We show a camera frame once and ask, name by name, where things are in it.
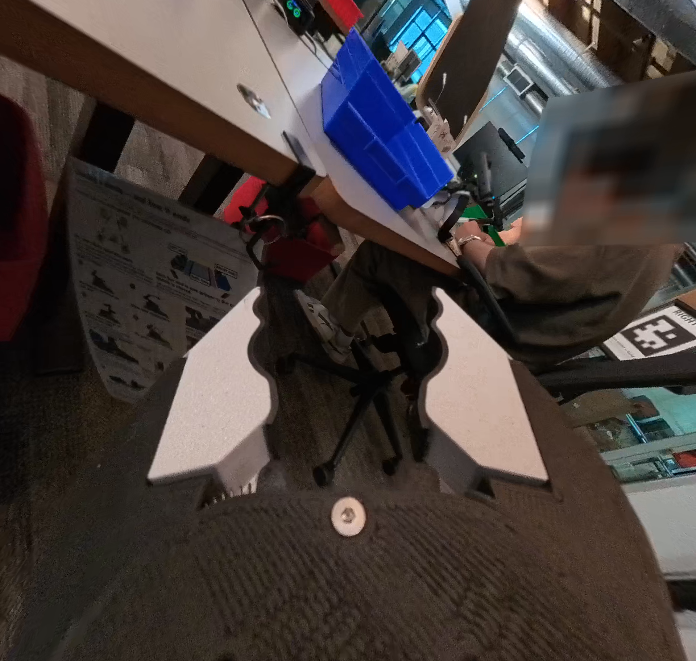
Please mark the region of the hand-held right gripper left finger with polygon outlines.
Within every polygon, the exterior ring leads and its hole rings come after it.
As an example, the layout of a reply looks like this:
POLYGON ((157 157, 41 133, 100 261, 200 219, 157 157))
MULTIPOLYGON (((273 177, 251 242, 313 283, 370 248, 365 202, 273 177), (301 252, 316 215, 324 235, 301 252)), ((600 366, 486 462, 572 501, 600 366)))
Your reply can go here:
POLYGON ((225 492, 256 492, 271 461, 265 428, 277 411, 274 381, 252 354, 263 327, 255 287, 185 356, 148 481, 212 477, 225 492))

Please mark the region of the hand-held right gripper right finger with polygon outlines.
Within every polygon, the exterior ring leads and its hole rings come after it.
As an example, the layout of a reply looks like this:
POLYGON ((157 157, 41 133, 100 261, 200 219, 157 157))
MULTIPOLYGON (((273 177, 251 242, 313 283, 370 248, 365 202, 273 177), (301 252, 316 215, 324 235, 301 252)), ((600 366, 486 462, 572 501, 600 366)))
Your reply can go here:
POLYGON ((432 296, 431 329, 443 352, 418 399, 426 464, 445 492, 458 495, 484 480, 547 486, 511 358, 444 290, 434 288, 432 296))

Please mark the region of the black desk clamp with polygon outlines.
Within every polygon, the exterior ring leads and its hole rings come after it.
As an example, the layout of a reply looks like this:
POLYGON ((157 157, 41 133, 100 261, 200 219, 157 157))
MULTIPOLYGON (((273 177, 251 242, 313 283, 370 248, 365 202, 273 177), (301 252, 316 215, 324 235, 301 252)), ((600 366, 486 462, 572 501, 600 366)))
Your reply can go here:
POLYGON ((308 221, 301 214, 299 196, 315 176, 312 168, 301 164, 283 184, 266 183, 249 205, 239 206, 241 218, 236 226, 240 232, 251 234, 244 243, 258 271, 268 267, 256 255, 256 246, 269 231, 273 230, 276 235, 271 243, 305 234, 308 221))

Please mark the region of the round metal desk grommet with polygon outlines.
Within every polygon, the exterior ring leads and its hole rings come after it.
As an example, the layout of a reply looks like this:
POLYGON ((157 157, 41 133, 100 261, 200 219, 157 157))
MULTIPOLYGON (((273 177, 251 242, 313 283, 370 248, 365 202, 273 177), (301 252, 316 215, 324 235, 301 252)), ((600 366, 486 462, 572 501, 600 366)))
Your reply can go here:
POLYGON ((266 106, 264 100, 251 88, 244 85, 243 83, 237 84, 237 90, 242 96, 243 100, 251 107, 257 114, 265 119, 271 119, 272 115, 268 107, 266 106))

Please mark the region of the light grey desk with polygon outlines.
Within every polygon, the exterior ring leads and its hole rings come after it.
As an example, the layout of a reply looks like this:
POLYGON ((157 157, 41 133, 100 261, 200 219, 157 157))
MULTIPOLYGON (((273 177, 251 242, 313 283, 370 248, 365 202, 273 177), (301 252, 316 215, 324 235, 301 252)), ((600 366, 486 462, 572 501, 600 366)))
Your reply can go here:
POLYGON ((322 127, 328 61, 265 0, 1 0, 1 54, 274 186, 298 161, 337 226, 443 274, 459 267, 419 212, 394 212, 322 127), (255 91, 272 118, 243 100, 255 91))

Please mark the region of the black office chair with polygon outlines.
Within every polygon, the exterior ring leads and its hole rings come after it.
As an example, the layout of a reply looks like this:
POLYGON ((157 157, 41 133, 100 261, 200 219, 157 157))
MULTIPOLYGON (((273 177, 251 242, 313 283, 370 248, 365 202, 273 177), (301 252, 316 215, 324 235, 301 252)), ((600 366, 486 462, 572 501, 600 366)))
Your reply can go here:
MULTIPOLYGON (((382 470, 387 475, 395 474, 403 452, 388 393, 398 378, 403 378, 402 393, 409 401, 407 415, 413 456, 416 461, 424 460, 427 431, 418 411, 418 394, 442 357, 442 345, 431 329, 437 306, 430 295, 428 335, 424 336, 404 300, 388 283, 378 283, 366 291, 375 295, 387 313, 393 332, 368 336, 363 342, 354 339, 347 356, 356 367, 300 352, 280 357, 275 364, 280 375, 289 374, 302 364, 351 384, 349 393, 356 399, 352 413, 330 458, 312 469, 320 487, 333 483, 337 467, 370 408, 377 412, 393 451, 393 456, 382 461, 382 470)), ((641 446, 657 447, 660 441, 670 442, 674 433, 646 395, 628 396, 629 389, 663 387, 671 395, 695 395, 695 351, 631 361, 583 356, 531 372, 561 404, 574 427, 599 425, 600 436, 607 433, 612 437, 624 432, 641 446)))

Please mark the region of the white illustrated instruction poster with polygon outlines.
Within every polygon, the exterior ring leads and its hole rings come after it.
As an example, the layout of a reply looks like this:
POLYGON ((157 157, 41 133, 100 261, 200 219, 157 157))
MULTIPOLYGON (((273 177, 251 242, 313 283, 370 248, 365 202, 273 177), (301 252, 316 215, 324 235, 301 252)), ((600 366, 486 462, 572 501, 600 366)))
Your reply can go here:
POLYGON ((71 159, 67 224, 86 342, 109 395, 136 403, 257 284, 230 225, 71 159))

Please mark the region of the small red hanging bin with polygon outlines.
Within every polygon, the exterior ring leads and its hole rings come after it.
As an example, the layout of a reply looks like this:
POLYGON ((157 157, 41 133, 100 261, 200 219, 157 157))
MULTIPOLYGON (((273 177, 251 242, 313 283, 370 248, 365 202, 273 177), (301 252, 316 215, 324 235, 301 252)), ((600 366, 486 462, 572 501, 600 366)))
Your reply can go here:
POLYGON ((320 211, 311 197, 300 198, 299 212, 306 229, 298 237, 281 237, 277 228, 263 236, 265 271, 305 284, 336 257, 344 243, 335 224, 320 211))

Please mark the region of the green plastic part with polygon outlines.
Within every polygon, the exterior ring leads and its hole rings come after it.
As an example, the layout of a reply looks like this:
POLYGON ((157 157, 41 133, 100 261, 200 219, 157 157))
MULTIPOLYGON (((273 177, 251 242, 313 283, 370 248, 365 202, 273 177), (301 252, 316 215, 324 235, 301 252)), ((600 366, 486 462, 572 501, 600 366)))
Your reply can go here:
POLYGON ((504 247, 506 244, 500 237, 500 232, 492 224, 492 218, 488 217, 479 204, 467 206, 463 214, 457 221, 457 228, 465 222, 474 221, 478 223, 481 231, 486 234, 497 247, 504 247))

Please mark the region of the black and white printed tag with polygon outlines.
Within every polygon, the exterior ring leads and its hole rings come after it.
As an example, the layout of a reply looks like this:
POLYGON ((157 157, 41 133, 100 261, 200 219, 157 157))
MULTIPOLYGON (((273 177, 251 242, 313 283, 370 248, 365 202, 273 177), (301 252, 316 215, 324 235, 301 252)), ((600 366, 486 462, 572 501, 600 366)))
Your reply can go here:
POLYGON ((669 305, 632 321, 601 348, 618 361, 693 352, 695 317, 678 305, 669 305))

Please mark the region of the black monitor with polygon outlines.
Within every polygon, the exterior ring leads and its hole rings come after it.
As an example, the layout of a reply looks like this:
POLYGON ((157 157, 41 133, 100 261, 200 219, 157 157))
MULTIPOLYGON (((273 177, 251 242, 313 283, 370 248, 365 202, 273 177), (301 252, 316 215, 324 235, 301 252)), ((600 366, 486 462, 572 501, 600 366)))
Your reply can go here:
POLYGON ((525 196, 525 154, 504 129, 488 121, 454 152, 459 163, 458 177, 474 182, 483 153, 489 160, 492 196, 500 203, 502 217, 510 220, 521 213, 525 196))

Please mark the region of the red fabric cube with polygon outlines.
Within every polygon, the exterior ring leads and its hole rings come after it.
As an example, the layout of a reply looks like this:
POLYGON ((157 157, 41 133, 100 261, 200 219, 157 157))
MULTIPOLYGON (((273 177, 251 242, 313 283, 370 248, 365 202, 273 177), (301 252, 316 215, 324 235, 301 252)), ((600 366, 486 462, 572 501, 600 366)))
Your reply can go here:
POLYGON ((30 308, 48 242, 42 155, 32 121, 1 97, 1 342, 30 308))

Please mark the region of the blue plastic storage bin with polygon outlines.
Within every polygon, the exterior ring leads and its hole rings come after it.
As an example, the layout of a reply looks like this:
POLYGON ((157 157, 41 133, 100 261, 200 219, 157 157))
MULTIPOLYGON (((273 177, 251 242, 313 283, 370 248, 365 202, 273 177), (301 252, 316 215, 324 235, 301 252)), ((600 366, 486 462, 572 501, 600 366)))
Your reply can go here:
POLYGON ((453 172, 359 32, 352 29, 321 82, 323 129, 395 211, 419 208, 453 172))

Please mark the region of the curved wooden chair back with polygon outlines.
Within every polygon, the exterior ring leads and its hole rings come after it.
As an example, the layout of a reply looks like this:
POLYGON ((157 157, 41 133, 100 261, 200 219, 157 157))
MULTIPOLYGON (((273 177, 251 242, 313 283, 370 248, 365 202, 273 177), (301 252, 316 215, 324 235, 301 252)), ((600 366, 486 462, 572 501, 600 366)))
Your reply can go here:
POLYGON ((442 154, 460 146, 486 102, 520 3, 468 0, 418 83, 417 108, 426 119, 427 134, 442 154))

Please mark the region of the black device with green lights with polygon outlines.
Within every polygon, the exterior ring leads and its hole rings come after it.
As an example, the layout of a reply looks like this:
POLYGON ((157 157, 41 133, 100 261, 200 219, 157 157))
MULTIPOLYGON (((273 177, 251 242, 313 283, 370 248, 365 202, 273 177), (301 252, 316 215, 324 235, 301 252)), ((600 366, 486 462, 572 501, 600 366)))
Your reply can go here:
POLYGON ((278 0, 287 25, 301 38, 315 21, 312 7, 307 0, 278 0))

